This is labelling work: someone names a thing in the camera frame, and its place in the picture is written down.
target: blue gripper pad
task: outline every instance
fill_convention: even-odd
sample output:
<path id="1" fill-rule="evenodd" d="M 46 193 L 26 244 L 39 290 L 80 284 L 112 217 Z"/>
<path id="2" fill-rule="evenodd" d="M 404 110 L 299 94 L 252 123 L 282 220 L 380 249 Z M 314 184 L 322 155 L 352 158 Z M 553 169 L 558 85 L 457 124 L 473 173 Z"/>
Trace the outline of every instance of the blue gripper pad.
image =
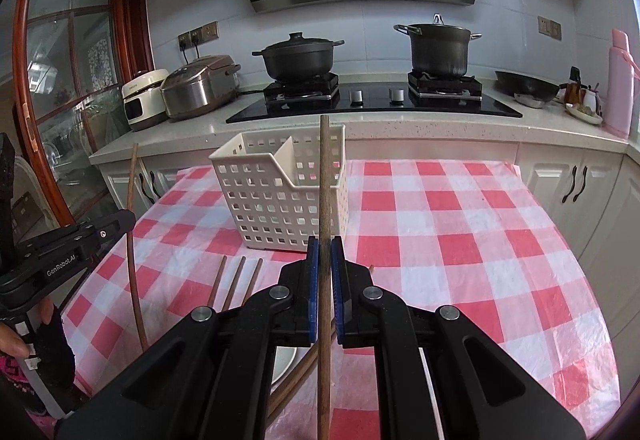
<path id="1" fill-rule="evenodd" d="M 315 343 L 318 338 L 318 256 L 320 244 L 318 240 L 309 239 L 311 250 L 307 250 L 307 258 L 311 256 L 311 279 L 309 282 L 309 340 Z"/>
<path id="2" fill-rule="evenodd" d="M 344 301 L 342 299 L 342 289 L 340 286 L 340 259 L 342 254 L 338 253 L 338 248 L 342 248 L 342 240 L 334 238 L 331 240 L 331 282 L 334 289 L 334 319 L 335 333 L 338 344 L 342 344 L 344 337 Z"/>

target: black glass cooktop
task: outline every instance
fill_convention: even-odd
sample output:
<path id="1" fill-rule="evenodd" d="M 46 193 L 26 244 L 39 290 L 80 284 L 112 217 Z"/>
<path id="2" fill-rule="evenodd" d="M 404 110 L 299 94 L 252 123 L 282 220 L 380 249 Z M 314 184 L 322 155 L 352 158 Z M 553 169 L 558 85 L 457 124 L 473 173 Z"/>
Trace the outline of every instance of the black glass cooktop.
<path id="1" fill-rule="evenodd" d="M 404 101 L 390 102 L 389 89 L 404 90 Z M 362 104 L 351 103 L 350 91 L 362 91 Z M 293 115 L 315 115 L 319 113 L 361 113 L 361 112 L 446 112 L 477 113 L 479 115 L 513 116 L 522 114 L 506 104 L 482 94 L 482 100 L 468 99 L 417 99 L 407 83 L 359 83 L 340 84 L 338 94 L 331 101 L 296 102 L 267 109 L 264 98 L 254 102 L 244 110 L 229 117 L 226 122 L 243 122 L 261 118 L 276 118 Z"/>

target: gas stove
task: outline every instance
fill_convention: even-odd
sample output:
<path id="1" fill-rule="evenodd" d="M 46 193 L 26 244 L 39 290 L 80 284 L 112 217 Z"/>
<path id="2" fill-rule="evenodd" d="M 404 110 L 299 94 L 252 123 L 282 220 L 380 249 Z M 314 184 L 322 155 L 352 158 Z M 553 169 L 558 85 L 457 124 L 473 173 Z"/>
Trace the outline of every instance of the gas stove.
<path id="1" fill-rule="evenodd" d="M 226 122 L 319 113 L 446 112 L 522 117 L 522 114 L 482 94 L 473 77 L 436 80 L 409 73 L 406 82 L 339 84 L 327 74 L 305 83 L 272 83 L 264 98 L 229 117 Z"/>

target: kitchen counter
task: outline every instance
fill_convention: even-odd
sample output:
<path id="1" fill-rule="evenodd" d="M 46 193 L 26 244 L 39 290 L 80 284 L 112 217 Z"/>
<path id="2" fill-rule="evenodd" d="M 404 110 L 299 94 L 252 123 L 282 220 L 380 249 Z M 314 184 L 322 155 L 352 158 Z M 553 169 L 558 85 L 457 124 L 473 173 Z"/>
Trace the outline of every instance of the kitchen counter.
<path id="1" fill-rule="evenodd" d="M 469 113 L 377 112 L 335 113 L 331 120 L 345 124 L 347 140 L 484 140 L 553 144 L 617 153 L 625 153 L 627 147 L 630 147 L 630 156 L 640 163 L 640 142 L 629 145 L 626 140 L 573 118 L 560 104 L 551 103 L 542 110 L 528 108 L 515 102 L 513 97 L 496 91 L 494 81 L 481 81 L 483 95 L 489 95 L 511 106 L 522 113 L 522 118 Z M 348 84 L 344 80 L 340 85 L 343 89 L 348 89 Z M 398 83 L 397 86 L 406 88 L 406 83 Z M 91 155 L 90 161 L 98 165 L 128 160 L 135 142 L 139 145 L 140 157 L 214 150 L 240 131 L 318 123 L 317 115 L 287 116 L 233 124 L 225 122 L 230 116 L 260 99 L 262 94 L 242 95 L 234 102 L 206 115 L 178 122 L 168 120 L 148 130 L 127 133 Z"/>

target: table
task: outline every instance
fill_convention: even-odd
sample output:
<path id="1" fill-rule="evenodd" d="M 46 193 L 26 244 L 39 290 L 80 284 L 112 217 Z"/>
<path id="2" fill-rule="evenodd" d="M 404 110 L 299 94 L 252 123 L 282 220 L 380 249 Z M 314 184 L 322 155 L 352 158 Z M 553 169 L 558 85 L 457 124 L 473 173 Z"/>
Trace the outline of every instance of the table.
<path id="1" fill-rule="evenodd" d="M 375 266 L 374 282 L 411 306 L 458 306 L 593 435 L 620 406 L 616 363 L 593 293 L 564 239 L 502 162 L 350 161 L 345 256 Z M 206 302 L 223 254 L 257 258 L 255 291 L 276 283 L 292 252 L 246 248 L 213 168 L 182 172 L 136 224 L 138 287 L 150 342 Z M 140 354 L 128 292 L 124 240 L 89 276 L 64 316 L 78 380 L 96 391 Z M 214 307 L 231 283 L 225 269 Z M 372 350 L 332 357 L 332 440 L 378 437 Z M 313 373 L 267 438 L 316 436 Z"/>

